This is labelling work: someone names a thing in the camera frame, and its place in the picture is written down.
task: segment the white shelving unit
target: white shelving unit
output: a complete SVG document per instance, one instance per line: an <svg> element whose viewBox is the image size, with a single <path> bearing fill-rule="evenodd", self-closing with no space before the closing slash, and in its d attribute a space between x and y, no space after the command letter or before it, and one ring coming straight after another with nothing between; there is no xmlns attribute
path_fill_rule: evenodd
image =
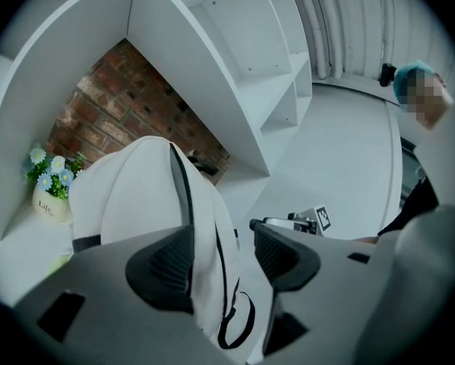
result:
<svg viewBox="0 0 455 365"><path fill-rule="evenodd" d="M0 39L0 258L11 270L36 256L12 261L9 248L26 240L33 250L43 232L63 233L29 209L21 164L76 83L125 37L234 159L218 185L234 223L266 186L310 103L294 0L29 0ZM232 198L239 194L240 205ZM46 248L26 287L58 249Z"/></svg>

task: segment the white fabric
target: white fabric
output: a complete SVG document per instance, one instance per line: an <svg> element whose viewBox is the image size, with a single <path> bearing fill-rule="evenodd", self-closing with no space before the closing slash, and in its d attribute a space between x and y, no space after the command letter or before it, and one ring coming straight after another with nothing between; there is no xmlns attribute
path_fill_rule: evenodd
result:
<svg viewBox="0 0 455 365"><path fill-rule="evenodd" d="M144 137L98 160L73 182L70 207L74 238L101 235L107 244L188 224L172 175L170 142ZM223 318L223 270L216 225L226 264L227 313L239 279L238 248L229 213L213 185L176 148L187 172L195 226L191 298L199 328L214 340Z"/></svg>

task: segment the white bag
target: white bag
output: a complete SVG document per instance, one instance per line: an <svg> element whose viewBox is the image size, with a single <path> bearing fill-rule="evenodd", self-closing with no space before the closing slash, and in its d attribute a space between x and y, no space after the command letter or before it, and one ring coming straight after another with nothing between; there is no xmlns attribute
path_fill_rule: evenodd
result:
<svg viewBox="0 0 455 365"><path fill-rule="evenodd" d="M181 180L174 171L178 166ZM179 183L185 184L190 205L178 193ZM185 226L193 216L190 298L197 326L222 349L237 348L249 336L255 317L250 299L245 330L232 344L225 339L236 296L248 298L236 295L239 250L229 213L215 187L174 144L140 138L79 175L69 195L75 252Z"/></svg>

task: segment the white flower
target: white flower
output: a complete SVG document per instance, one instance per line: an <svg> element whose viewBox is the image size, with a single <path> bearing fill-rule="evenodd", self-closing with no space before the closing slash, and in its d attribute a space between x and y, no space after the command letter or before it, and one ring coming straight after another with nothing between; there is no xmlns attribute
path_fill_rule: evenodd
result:
<svg viewBox="0 0 455 365"><path fill-rule="evenodd" d="M61 171L63 171L63 169L65 169L65 158L63 158L61 155L58 155L53 158L52 173L59 174Z"/></svg>
<svg viewBox="0 0 455 365"><path fill-rule="evenodd" d="M46 153L42 148L33 148L30 151L30 159L35 165L42 162L46 157Z"/></svg>

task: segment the black strap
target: black strap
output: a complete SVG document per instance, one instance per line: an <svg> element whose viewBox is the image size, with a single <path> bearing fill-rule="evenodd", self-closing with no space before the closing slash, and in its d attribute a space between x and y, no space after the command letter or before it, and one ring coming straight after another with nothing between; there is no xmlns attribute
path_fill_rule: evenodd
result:
<svg viewBox="0 0 455 365"><path fill-rule="evenodd" d="M94 246L100 246L100 234L77 238L72 241L72 249L74 250L74 253L83 252L84 250L90 249Z"/></svg>
<svg viewBox="0 0 455 365"><path fill-rule="evenodd" d="M254 320L256 319L256 307L252 303L251 298L248 296L246 292L241 292L249 299L249 316L248 321L245 324L244 331L240 334L240 336L231 344L227 344L226 342L226 333L227 333L227 325L231 321L231 319L235 315L235 308L234 306L231 308L230 313L227 317L222 319L222 323L220 324L219 336L217 337L217 341L219 342L219 346L221 349L236 349L241 346L248 336L252 333L252 329L254 328Z"/></svg>

